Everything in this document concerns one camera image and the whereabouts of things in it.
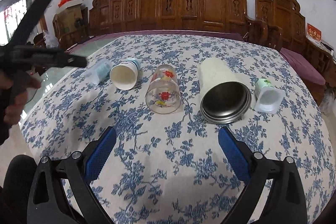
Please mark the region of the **person's left hand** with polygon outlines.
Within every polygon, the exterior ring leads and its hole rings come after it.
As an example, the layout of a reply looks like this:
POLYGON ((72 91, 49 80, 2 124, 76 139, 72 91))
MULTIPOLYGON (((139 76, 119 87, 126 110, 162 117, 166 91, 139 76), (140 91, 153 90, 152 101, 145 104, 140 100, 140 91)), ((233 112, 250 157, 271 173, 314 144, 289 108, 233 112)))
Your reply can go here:
POLYGON ((18 124, 21 119, 21 113, 28 100, 27 88, 39 89, 41 82, 36 78, 30 76, 30 80, 18 95, 13 100, 4 98, 5 91, 8 91, 13 86, 13 80, 10 79, 3 71, 1 71, 1 126, 5 129, 18 124))

